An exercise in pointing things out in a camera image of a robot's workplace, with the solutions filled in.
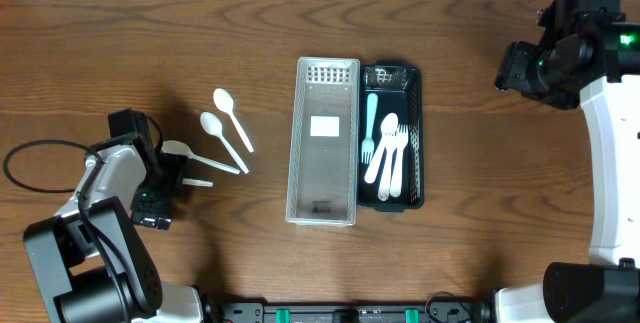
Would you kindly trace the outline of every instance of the black cable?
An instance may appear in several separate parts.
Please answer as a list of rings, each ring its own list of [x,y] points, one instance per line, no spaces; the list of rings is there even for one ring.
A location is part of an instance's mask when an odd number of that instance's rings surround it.
[[[158,131],[158,143],[156,143],[156,154],[160,154],[160,151],[162,149],[162,142],[164,142],[162,129],[160,129],[160,126],[158,125],[158,123],[156,123],[156,121],[152,117],[147,116],[147,119],[149,120],[149,122],[151,122],[151,124],[153,124],[154,127],[156,127],[156,130]]]
[[[427,299],[427,302],[424,304],[424,312],[427,314],[427,316],[429,316],[429,318],[431,320],[433,320],[436,323],[444,323],[442,321],[440,321],[438,318],[434,317],[431,315],[431,309],[430,309],[430,305],[429,303],[431,303],[431,301],[433,300],[433,298],[439,296],[439,295],[448,295],[450,297],[456,298],[456,296],[451,293],[451,292],[447,292],[447,291],[439,291],[439,292],[435,292],[433,293],[433,295],[431,295],[431,297],[429,297],[429,299]],[[465,320],[461,320],[458,321],[458,323],[462,323],[462,322],[466,322],[466,321],[470,321],[473,318],[473,314],[471,313],[471,311],[469,310],[469,308],[465,307],[464,304],[462,304],[462,302],[458,301],[458,305],[460,306],[460,308],[462,308],[465,312],[467,312],[467,314],[469,314],[469,319],[465,319]]]
[[[89,173],[89,176],[85,180],[85,182],[82,185],[82,187],[80,188],[80,190],[76,193],[76,197],[78,199],[78,213],[80,215],[80,220],[82,221],[82,224],[86,227],[86,231],[87,231],[87,234],[89,235],[89,238],[94,243],[96,249],[100,253],[100,257],[102,258],[102,260],[104,262],[104,265],[105,265],[105,268],[106,268],[107,272],[110,275],[111,281],[113,282],[114,286],[116,287],[116,291],[118,293],[118,298],[120,299],[120,304],[122,306],[122,315],[123,315],[124,321],[126,323],[129,323],[131,321],[131,319],[129,317],[129,310],[127,308],[126,295],[125,295],[125,292],[124,292],[124,288],[122,287],[120,282],[118,282],[118,276],[117,276],[115,268],[113,266],[113,262],[111,262],[111,259],[107,255],[107,252],[104,249],[104,246],[102,245],[102,241],[104,241],[109,246],[109,248],[114,252],[114,254],[118,258],[118,260],[120,260],[120,263],[123,266],[125,265],[125,263],[124,263],[125,260],[122,258],[122,253],[120,251],[118,251],[117,247],[113,244],[113,242],[111,242],[109,240],[109,238],[104,233],[102,233],[102,231],[100,231],[95,225],[93,225],[93,223],[91,223],[91,221],[89,219],[89,216],[87,215],[87,212],[85,210],[86,209],[85,208],[85,203],[86,203],[87,190],[89,189],[89,186],[91,185],[91,183],[93,183],[93,180],[95,179],[95,177],[98,175],[98,172],[100,171],[100,168],[104,165],[104,163],[105,163],[104,160],[102,159],[102,157],[96,151],[92,150],[91,148],[89,148],[87,146],[84,146],[82,144],[79,144],[79,143],[65,141],[65,140],[43,139],[43,140],[37,140],[37,141],[32,141],[32,142],[27,142],[25,144],[21,144],[21,145],[15,147],[15,148],[11,149],[9,151],[9,153],[7,153],[6,157],[4,158],[4,162],[2,164],[2,168],[3,168],[5,176],[7,176],[7,179],[9,179],[9,181],[11,181],[11,183],[17,185],[18,187],[24,188],[24,189],[32,191],[32,192],[38,192],[38,193],[69,193],[69,192],[74,192],[75,191],[75,189],[72,189],[72,188],[71,189],[42,189],[42,188],[32,187],[32,186],[26,185],[26,184],[18,181],[17,179],[15,179],[13,177],[13,175],[9,171],[9,161],[11,160],[11,158],[16,153],[20,152],[23,149],[26,149],[26,148],[29,148],[29,147],[33,147],[33,146],[38,146],[38,145],[64,145],[64,146],[79,148],[79,149],[84,150],[86,153],[93,155],[96,158],[95,166],[93,167],[93,169]]]

